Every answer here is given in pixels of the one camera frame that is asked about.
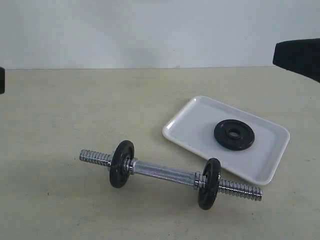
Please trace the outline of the chrome threaded dumbbell bar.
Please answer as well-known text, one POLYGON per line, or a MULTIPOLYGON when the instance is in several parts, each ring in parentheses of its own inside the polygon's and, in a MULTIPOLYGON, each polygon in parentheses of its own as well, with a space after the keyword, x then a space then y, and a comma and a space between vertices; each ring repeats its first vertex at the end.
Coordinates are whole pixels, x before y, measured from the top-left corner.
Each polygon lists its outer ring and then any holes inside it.
MULTIPOLYGON (((79 154, 79 160, 86 163, 107 167, 110 174, 110 166, 113 159, 113 154, 106 154, 92 150, 83 149, 79 154)), ((163 165, 144 162, 133 158, 126 163, 126 169, 129 171, 129 176, 138 174, 147 177, 152 177, 160 180, 165 180, 173 183, 183 184, 193 187, 195 190, 200 190, 206 185, 206 177, 203 172, 190 172, 163 165)), ((241 184, 228 180, 219 179, 218 193, 240 197, 253 201, 262 200, 262 190, 256 186, 241 184)))

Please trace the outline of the white rectangular plastic tray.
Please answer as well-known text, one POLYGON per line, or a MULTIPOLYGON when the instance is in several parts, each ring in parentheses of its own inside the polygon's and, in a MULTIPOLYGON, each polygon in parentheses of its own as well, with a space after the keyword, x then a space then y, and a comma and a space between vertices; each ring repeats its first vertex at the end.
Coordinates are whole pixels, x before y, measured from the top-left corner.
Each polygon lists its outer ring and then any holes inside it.
POLYGON ((223 169, 260 186, 271 182, 290 140, 290 133, 283 126, 207 96, 193 97, 163 127, 162 134, 206 160, 218 159, 223 169), (217 142, 214 128, 227 119, 251 127, 255 137, 252 146, 235 151, 217 142))

